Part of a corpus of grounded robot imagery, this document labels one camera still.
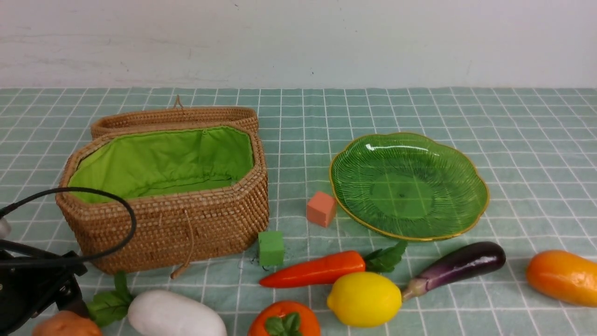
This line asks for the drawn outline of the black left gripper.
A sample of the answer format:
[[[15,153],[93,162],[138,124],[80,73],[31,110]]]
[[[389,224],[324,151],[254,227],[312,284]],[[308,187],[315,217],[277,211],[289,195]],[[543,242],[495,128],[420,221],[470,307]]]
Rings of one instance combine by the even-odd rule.
[[[51,305],[89,317],[87,305],[76,276],[87,272],[86,266],[50,268],[2,268],[0,271],[0,333],[11,334],[29,319],[36,318]]]

